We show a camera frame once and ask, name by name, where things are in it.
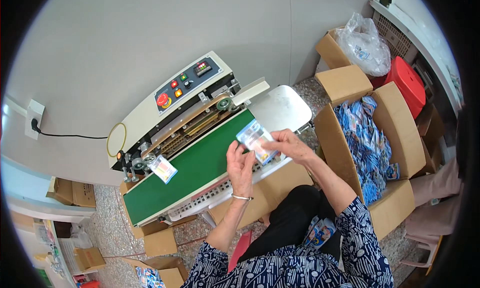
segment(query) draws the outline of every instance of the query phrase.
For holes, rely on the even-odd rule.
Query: black power cord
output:
[[[45,135],[45,136],[52,136],[52,137],[81,137],[81,138],[87,138],[87,139],[107,139],[108,137],[90,137],[90,136],[83,136],[83,135],[55,135],[55,134],[46,134],[46,133],[43,133],[39,127],[39,122],[33,118],[32,119],[32,130],[34,130],[35,132],[38,132],[39,134],[41,135]]]

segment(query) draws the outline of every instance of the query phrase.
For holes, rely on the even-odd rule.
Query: woman's right hand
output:
[[[263,143],[261,146],[268,150],[278,150],[285,156],[293,159],[293,162],[301,165],[316,157],[314,151],[303,143],[290,129],[274,131],[270,133],[276,141]]]

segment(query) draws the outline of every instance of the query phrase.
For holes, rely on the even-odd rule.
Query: stack of packets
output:
[[[143,288],[165,288],[157,269],[142,267],[135,267],[135,269],[140,279],[140,286]]]
[[[337,229],[330,219],[319,219],[318,216],[315,216],[310,222],[307,237],[305,237],[303,244],[319,249],[336,231]]]
[[[266,165],[272,160],[278,151],[269,151],[262,147],[267,141],[274,141],[272,135],[257,122],[257,119],[250,121],[238,134],[237,140],[243,143],[250,151],[255,151],[255,157],[261,165]]]
[[[168,184],[171,178],[177,173],[177,169],[162,155],[159,155],[155,161],[148,164],[148,167],[154,174],[161,178],[165,184]]]
[[[400,178],[399,164],[389,163],[392,157],[390,143],[383,130],[379,132],[374,123],[376,107],[373,97],[364,96],[351,105],[345,101],[334,109],[355,163],[367,206],[381,197],[387,180]]]

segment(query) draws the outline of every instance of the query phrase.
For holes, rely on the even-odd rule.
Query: knee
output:
[[[311,185],[299,185],[293,188],[288,195],[312,200],[320,199],[319,190]]]

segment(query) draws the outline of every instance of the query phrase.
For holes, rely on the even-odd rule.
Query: silver bangle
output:
[[[237,198],[237,199],[240,199],[240,200],[247,200],[247,201],[251,201],[251,200],[253,200],[253,199],[254,199],[254,198],[253,198],[253,197],[251,197],[251,196],[250,196],[250,197],[243,197],[243,196],[234,195],[233,193],[232,193],[231,195],[232,195],[232,197],[235,197],[235,198]]]

